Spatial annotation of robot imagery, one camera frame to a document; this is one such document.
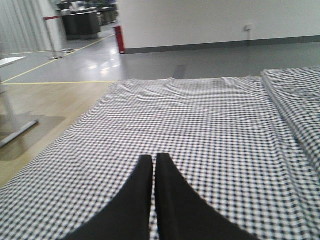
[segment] wall outlet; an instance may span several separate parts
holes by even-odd
[[[248,24],[248,25],[246,25],[246,26],[244,27],[244,29],[245,29],[246,31],[251,31],[252,29],[254,29],[254,25],[253,25],[253,24]]]

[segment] metal table frame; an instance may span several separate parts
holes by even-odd
[[[0,60],[0,68],[3,68],[3,67],[8,66],[10,64],[16,63],[17,61],[22,60],[24,58],[25,57],[22,56],[22,57],[9,57],[9,58],[5,58],[5,59],[1,59]],[[18,136],[20,136],[21,134],[23,134],[24,132],[26,132],[27,130],[29,130],[30,128],[35,126],[36,124],[38,124],[39,121],[38,120],[30,121],[27,124],[23,125],[22,127],[19,127],[15,113],[14,113],[13,109],[11,108],[9,98],[6,94],[6,91],[3,88],[1,78],[0,78],[0,96],[2,98],[4,108],[8,114],[9,120],[10,120],[12,127],[13,127],[13,133],[11,133],[9,136],[7,136],[6,138],[4,138],[0,141],[0,149],[1,149],[5,145],[10,143],[11,141],[16,139]]]

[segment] yellow floor line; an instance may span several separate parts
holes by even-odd
[[[116,83],[117,81],[66,81],[66,82],[19,82],[19,83],[4,83],[3,85],[45,85],[45,84],[102,84]]]
[[[83,50],[83,49],[85,49],[85,48],[91,47],[92,45],[97,44],[97,43],[100,43],[101,41],[106,40],[106,39],[108,39],[108,38],[110,38],[110,37],[112,37],[112,36],[114,36],[114,35],[115,35],[115,34],[112,34],[112,35],[110,35],[110,36],[101,38],[101,39],[99,39],[99,40],[97,40],[97,41],[95,41],[95,42],[93,42],[93,43],[91,43],[91,44],[89,44],[89,45],[87,45],[87,46],[84,46],[84,47],[79,48],[79,49],[77,49],[77,50],[75,50],[75,51],[73,51],[73,52],[70,52],[70,53],[68,53],[68,54],[65,54],[64,57],[69,56],[69,55],[71,55],[71,54],[74,54],[74,53],[76,53],[76,52],[78,52],[78,51],[80,51],[80,50]],[[30,70],[28,70],[28,71],[26,71],[26,72],[24,72],[24,73],[21,73],[21,74],[19,74],[19,75],[17,75],[17,76],[14,76],[14,77],[12,77],[12,78],[10,78],[10,79],[8,79],[8,80],[5,80],[5,81],[3,81],[2,83],[5,84],[5,83],[7,83],[7,82],[9,82],[9,81],[11,81],[11,80],[13,80],[13,79],[16,79],[16,78],[18,78],[18,77],[21,77],[21,76],[23,76],[23,75],[25,75],[25,74],[28,74],[28,73],[30,73],[30,72],[32,72],[32,71],[34,71],[34,70],[37,70],[37,69],[39,69],[39,68],[42,68],[42,67],[44,67],[44,66],[46,66],[46,65],[48,65],[48,64],[54,63],[54,62],[57,61],[57,60],[59,60],[59,59],[51,60],[51,61],[49,61],[49,62],[47,62],[47,63],[45,63],[45,64],[42,64],[42,65],[37,66],[37,67],[35,67],[35,68],[32,68],[32,69],[30,69]]]

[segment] wooden floor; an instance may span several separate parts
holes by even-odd
[[[112,82],[18,84],[5,86],[20,125],[38,119],[39,125],[0,149],[0,187],[63,133],[101,98]],[[0,101],[0,138],[11,124]]]

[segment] baseboard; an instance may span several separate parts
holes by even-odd
[[[251,41],[227,41],[227,42],[213,42],[213,43],[188,44],[188,45],[176,45],[176,46],[127,48],[125,50],[125,53],[126,54],[142,54],[142,53],[173,52],[173,51],[200,50],[200,49],[237,48],[237,47],[246,47],[246,46],[301,44],[301,43],[315,43],[315,42],[320,42],[320,35],[273,38],[273,39],[258,39],[258,40],[251,40]]]

